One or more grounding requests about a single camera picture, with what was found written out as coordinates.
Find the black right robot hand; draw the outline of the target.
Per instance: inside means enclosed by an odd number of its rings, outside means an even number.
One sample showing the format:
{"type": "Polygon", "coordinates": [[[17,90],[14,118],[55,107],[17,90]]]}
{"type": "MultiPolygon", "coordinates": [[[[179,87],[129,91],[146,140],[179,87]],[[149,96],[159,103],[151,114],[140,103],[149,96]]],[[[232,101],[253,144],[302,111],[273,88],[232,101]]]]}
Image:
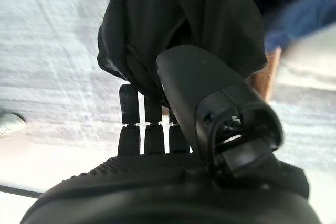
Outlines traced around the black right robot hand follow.
{"type": "Polygon", "coordinates": [[[275,112],[217,57],[177,46],[157,57],[191,153],[116,156],[64,180],[22,223],[319,223],[302,169],[277,160],[275,112]]]}

